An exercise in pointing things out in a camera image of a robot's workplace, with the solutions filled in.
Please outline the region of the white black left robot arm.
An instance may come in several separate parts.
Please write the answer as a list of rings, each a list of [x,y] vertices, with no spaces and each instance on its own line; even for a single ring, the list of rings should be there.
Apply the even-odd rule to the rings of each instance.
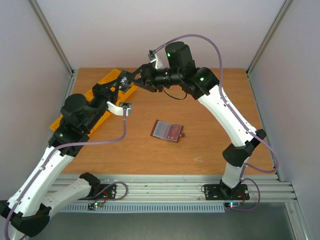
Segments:
[[[91,100],[81,93],[65,99],[59,126],[41,160],[19,190],[0,202],[0,215],[5,218],[5,239],[34,237],[68,204],[80,199],[96,199],[100,195],[100,180],[88,172],[53,194],[47,192],[82,147],[111,143],[110,140],[90,142],[89,134],[106,112],[126,119],[131,108],[125,103],[116,105],[122,80],[123,77],[118,76],[113,81],[97,83],[92,88]]]

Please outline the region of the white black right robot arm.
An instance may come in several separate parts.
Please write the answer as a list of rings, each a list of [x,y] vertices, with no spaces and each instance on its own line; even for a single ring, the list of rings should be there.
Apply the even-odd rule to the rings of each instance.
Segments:
[[[219,182],[220,196],[234,197],[241,184],[245,163],[266,137],[263,129],[256,129],[234,109],[228,101],[220,81],[207,67],[196,67],[190,47],[182,41],[170,43],[165,48],[169,66],[156,68],[152,60],[127,74],[130,82],[149,92],[162,92],[171,86],[180,86],[187,94],[207,108],[229,136],[231,143],[223,151],[226,167]]]

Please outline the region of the black VIP card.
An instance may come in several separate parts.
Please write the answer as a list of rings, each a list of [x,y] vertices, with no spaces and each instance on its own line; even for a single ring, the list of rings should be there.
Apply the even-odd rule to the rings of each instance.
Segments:
[[[127,92],[131,88],[132,84],[132,78],[131,78],[131,73],[122,70],[117,77],[117,84],[118,84],[118,89],[122,92]]]

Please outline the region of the brown leather card holder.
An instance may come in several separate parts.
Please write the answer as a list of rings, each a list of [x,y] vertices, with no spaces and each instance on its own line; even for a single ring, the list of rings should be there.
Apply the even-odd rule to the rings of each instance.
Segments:
[[[152,127],[150,136],[164,141],[178,143],[185,138],[184,127],[157,119]]]

